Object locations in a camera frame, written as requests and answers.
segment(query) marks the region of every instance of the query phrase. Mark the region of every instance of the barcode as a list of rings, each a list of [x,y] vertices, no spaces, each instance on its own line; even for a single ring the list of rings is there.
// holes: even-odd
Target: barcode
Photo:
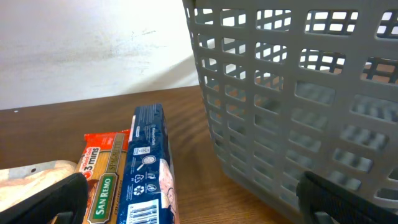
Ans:
[[[129,205],[127,224],[159,224],[159,199]]]

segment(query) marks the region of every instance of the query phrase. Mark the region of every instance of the recycling symbol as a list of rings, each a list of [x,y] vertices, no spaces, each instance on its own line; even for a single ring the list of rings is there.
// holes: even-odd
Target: recycling symbol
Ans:
[[[143,179],[144,179],[144,175],[137,174],[136,177],[134,178],[134,182],[138,183],[138,182],[142,181]]]
[[[144,193],[144,187],[138,185],[138,186],[134,189],[134,195],[142,195],[142,193]]]

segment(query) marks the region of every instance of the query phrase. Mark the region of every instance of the white label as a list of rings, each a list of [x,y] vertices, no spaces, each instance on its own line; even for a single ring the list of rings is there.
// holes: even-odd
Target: white label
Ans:
[[[132,141],[132,133],[134,132],[134,124],[136,123],[136,115],[132,117],[131,121],[131,129],[130,129],[130,135],[129,135],[129,142]]]
[[[137,126],[137,129],[136,129],[136,137],[137,138],[139,137],[139,126]]]
[[[159,199],[129,205],[126,224],[159,224]]]
[[[148,154],[148,153],[150,153],[150,146],[135,148],[133,155],[137,156],[137,155],[143,155],[143,154]]]

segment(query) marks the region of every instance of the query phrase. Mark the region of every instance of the brown table surface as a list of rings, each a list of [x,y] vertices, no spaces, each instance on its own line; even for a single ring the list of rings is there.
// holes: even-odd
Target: brown table surface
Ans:
[[[182,223],[290,223],[224,175],[199,86],[0,111],[0,169],[78,162],[83,135],[129,129],[134,108],[162,103]]]

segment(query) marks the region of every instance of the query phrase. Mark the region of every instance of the food package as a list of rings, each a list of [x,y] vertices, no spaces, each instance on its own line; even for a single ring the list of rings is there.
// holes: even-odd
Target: food package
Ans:
[[[88,181],[83,224],[116,223],[129,132],[85,135],[87,145],[76,167]]]
[[[118,223],[180,223],[172,156],[160,104],[140,106],[134,113]]]

